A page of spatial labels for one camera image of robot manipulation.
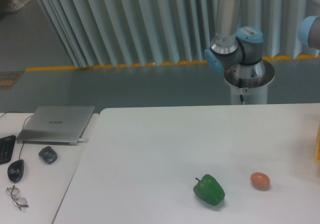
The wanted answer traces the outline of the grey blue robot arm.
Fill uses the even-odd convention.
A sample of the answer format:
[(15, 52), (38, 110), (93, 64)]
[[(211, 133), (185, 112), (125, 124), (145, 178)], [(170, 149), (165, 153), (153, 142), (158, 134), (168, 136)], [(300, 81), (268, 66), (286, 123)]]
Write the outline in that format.
[(320, 49), (320, 0), (217, 0), (214, 36), (204, 55), (217, 71), (292, 58)]

